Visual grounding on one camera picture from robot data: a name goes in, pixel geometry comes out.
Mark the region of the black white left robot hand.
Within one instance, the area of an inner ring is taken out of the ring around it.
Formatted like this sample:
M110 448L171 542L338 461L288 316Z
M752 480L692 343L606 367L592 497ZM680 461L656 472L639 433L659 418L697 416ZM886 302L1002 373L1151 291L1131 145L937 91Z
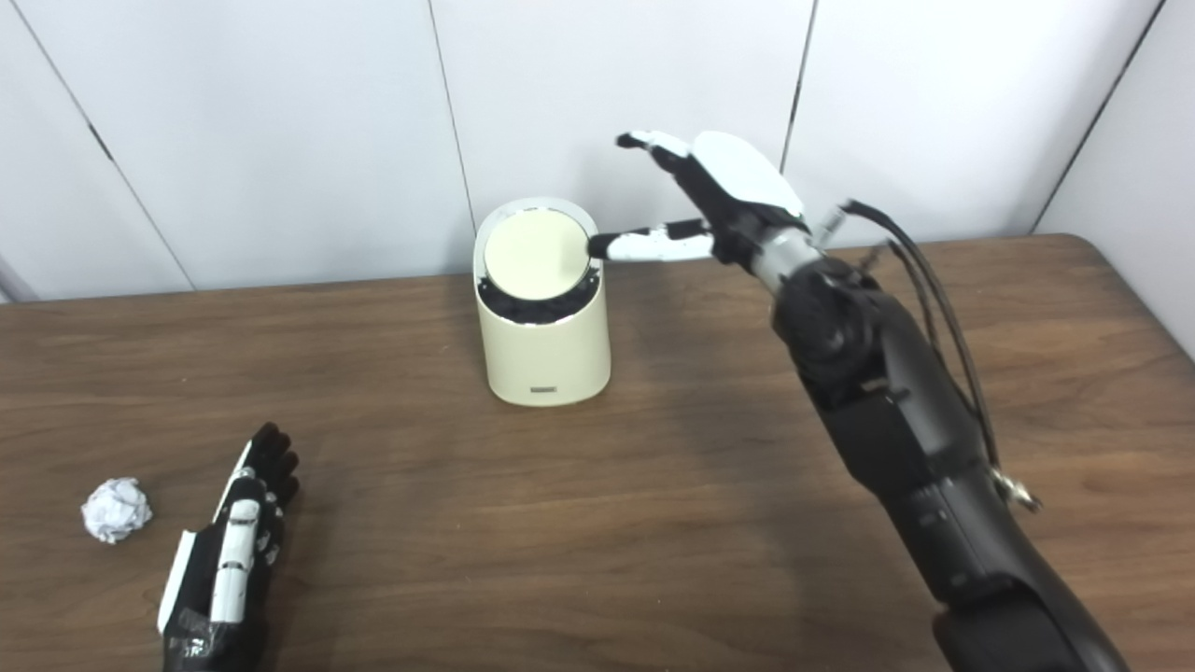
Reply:
M165 671L256 671L266 650L266 595L300 489L292 438L266 422L245 442L210 523L185 530L157 629Z

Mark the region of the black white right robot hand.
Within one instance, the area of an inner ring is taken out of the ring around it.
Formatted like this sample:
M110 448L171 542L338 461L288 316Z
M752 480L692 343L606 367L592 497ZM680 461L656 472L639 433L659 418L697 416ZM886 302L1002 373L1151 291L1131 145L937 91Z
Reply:
M754 271L772 259L783 273L822 252L811 243L802 201L772 161L750 142L722 132L703 132L692 142L663 132L623 133L623 148L644 149L670 175L699 218L595 234L586 243L602 262L687 262L719 259Z

